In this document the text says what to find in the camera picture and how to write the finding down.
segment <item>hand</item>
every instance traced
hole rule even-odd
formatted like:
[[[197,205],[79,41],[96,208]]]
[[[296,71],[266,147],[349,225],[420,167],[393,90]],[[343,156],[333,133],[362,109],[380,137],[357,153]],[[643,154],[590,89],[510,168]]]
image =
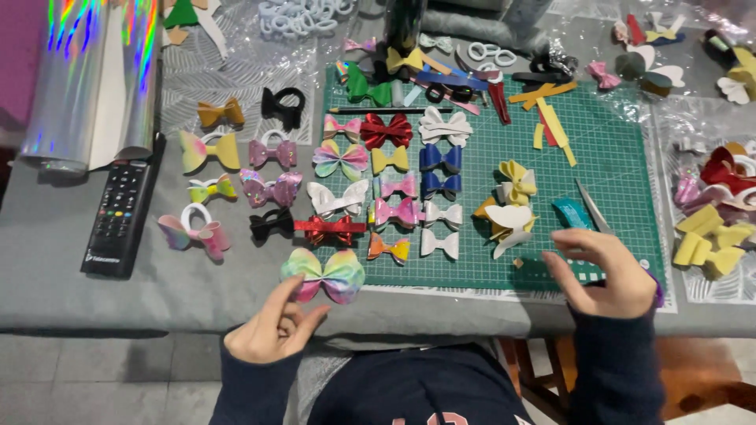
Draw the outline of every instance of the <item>hand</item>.
[[[291,293],[302,284],[302,279],[302,275],[296,275],[281,282],[259,313],[225,336],[223,343],[232,356],[263,364],[289,357],[305,348],[330,307],[318,306],[305,315],[299,304],[289,302]]]
[[[551,238],[565,258],[591,262],[606,273],[606,287],[583,287],[562,257],[543,252],[551,275],[572,308],[609,318],[637,318],[649,311],[656,282],[616,236],[567,229],[552,232]]]

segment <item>blue hair bow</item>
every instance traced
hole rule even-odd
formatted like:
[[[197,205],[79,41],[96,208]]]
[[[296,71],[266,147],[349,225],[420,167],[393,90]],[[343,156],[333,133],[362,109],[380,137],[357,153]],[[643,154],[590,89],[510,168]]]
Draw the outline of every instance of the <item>blue hair bow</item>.
[[[432,171],[424,172],[423,180],[420,183],[420,194],[423,199],[432,198],[437,191],[443,191],[446,199],[455,200],[457,192],[462,191],[462,176],[455,174],[441,183],[441,180]]]
[[[440,163],[444,163],[449,172],[458,174],[462,169],[462,147],[454,146],[445,155],[441,155],[434,144],[427,144],[420,149],[420,171],[434,169]]]

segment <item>pencil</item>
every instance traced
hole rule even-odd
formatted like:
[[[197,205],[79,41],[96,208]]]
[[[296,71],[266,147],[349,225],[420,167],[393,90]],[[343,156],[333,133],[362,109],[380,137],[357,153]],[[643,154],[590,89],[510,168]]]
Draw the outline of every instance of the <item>pencil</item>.
[[[451,113],[452,108],[440,107],[440,113]],[[425,113],[424,107],[332,107],[330,113]]]

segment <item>navy sweatshirt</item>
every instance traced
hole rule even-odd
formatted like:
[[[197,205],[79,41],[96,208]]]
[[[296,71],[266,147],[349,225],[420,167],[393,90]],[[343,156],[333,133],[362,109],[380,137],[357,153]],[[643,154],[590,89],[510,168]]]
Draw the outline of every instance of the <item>navy sweatshirt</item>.
[[[570,424],[662,423],[653,309],[637,319],[572,312],[578,380]],[[222,347],[210,425],[280,425],[302,353],[253,365]],[[475,344],[359,352],[315,400],[308,425],[531,424],[506,371]]]

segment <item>remote control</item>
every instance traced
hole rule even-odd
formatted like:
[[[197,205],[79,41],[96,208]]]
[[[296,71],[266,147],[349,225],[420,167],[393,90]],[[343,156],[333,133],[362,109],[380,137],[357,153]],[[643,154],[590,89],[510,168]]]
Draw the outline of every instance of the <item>remote control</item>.
[[[165,148],[166,138],[158,133],[151,157],[110,165],[81,272],[131,277]]]

